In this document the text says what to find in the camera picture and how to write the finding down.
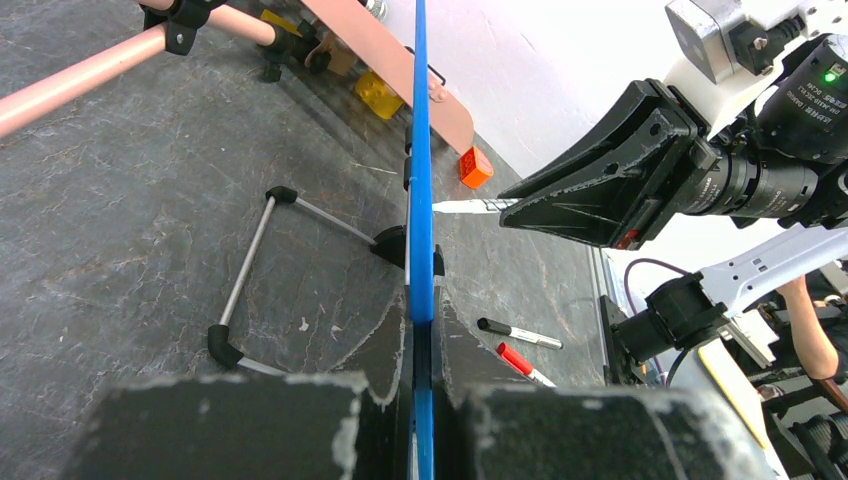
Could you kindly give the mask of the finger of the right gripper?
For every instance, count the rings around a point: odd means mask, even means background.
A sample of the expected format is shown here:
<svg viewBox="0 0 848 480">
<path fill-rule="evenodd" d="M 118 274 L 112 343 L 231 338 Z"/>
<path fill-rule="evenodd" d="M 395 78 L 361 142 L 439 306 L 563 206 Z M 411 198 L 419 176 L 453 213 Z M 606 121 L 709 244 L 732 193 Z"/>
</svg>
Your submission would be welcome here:
<svg viewBox="0 0 848 480">
<path fill-rule="evenodd" d="M 500 225 L 637 250 L 683 212 L 718 159 L 719 150 L 701 138 L 637 134 L 544 187 L 516 193 L 521 201 L 501 214 Z"/>
<path fill-rule="evenodd" d="M 695 137 L 696 111 L 680 89 L 656 79 L 632 81 L 587 134 L 499 196 L 528 198 L 579 172 L 605 179 L 613 163 L 622 175 L 690 145 Z"/>
</svg>

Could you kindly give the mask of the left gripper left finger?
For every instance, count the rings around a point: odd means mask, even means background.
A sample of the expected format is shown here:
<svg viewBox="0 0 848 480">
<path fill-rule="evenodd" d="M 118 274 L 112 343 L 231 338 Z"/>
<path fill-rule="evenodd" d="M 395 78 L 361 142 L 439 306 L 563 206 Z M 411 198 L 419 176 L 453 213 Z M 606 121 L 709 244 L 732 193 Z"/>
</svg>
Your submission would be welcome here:
<svg viewBox="0 0 848 480">
<path fill-rule="evenodd" d="M 319 479 L 406 479 L 411 462 L 412 326 L 396 290 L 375 328 L 317 394 Z"/>
</svg>

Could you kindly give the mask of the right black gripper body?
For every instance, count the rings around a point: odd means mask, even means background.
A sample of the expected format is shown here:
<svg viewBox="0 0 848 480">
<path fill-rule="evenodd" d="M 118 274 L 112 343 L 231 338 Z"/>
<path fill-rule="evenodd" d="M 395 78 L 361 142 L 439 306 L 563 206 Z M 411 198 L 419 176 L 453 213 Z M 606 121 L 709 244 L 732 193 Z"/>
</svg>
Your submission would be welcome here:
<svg viewBox="0 0 848 480">
<path fill-rule="evenodd" d="M 753 106 L 708 140 L 705 122 L 675 87 L 634 81 L 621 98 L 636 103 L 617 171 L 619 250 L 655 239 L 677 213 L 729 216 L 739 228 L 785 217 L 808 202 L 819 182 L 818 167 L 758 139 Z"/>
</svg>

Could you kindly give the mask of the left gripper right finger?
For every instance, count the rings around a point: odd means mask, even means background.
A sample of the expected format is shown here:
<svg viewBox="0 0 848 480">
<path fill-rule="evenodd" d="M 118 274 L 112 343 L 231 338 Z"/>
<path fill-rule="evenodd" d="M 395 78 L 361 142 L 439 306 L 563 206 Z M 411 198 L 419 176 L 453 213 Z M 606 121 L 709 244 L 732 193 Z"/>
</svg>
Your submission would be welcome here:
<svg viewBox="0 0 848 480">
<path fill-rule="evenodd" d="M 528 381 L 459 318 L 443 287 L 435 289 L 432 342 L 435 477 L 483 479 L 483 455 L 503 430 L 491 395 Z"/>
</svg>

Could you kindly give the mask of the green whiteboard marker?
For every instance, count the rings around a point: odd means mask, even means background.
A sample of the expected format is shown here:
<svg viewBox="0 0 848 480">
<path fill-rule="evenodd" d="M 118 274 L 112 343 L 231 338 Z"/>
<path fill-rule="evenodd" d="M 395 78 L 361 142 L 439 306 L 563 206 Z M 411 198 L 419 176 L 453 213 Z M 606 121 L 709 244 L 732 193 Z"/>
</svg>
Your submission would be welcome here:
<svg viewBox="0 0 848 480">
<path fill-rule="evenodd" d="M 468 199 L 445 200 L 432 205 L 435 213 L 489 214 L 499 213 L 520 202 L 520 199 Z"/>
</svg>

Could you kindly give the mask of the blue framed whiteboard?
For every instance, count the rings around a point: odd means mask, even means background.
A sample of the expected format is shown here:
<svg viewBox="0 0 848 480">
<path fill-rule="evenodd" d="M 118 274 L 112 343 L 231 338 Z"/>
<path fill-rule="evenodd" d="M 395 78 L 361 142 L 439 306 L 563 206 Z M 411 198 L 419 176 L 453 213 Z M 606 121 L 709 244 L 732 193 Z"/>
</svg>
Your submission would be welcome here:
<svg viewBox="0 0 848 480">
<path fill-rule="evenodd" d="M 432 202 L 432 148 L 430 120 L 430 76 L 428 66 L 427 9 L 424 1 L 415 3 L 415 41 L 412 97 L 410 161 L 407 171 L 406 238 L 403 268 L 409 288 L 409 318 L 412 322 L 412 406 L 410 423 L 417 440 L 418 477 L 436 477 L 435 405 L 433 393 L 432 327 L 435 318 L 435 252 Z M 236 302 L 253 264 L 257 249 L 277 204 L 299 204 L 347 231 L 367 236 L 332 215 L 300 199 L 287 187 L 266 192 L 266 204 L 247 254 L 219 321 L 207 330 L 207 347 L 221 366 L 242 366 L 269 375 L 282 372 L 251 359 L 229 342 L 229 323 Z"/>
</svg>

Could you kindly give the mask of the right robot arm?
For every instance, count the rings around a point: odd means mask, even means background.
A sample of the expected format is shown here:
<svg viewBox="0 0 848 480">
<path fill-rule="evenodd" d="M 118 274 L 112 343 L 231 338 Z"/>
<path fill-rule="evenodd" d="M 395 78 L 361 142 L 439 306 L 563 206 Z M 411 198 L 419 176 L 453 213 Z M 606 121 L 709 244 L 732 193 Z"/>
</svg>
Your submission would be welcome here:
<svg viewBox="0 0 848 480">
<path fill-rule="evenodd" d="M 610 384 L 644 381 L 666 350 L 689 352 L 759 297 L 847 251 L 847 39 L 802 45 L 727 126 L 680 82 L 630 83 L 569 150 L 501 194 L 502 226 L 636 250 L 677 214 L 774 219 L 781 233 L 658 287 L 644 311 L 612 322 L 601 302 Z"/>
</svg>

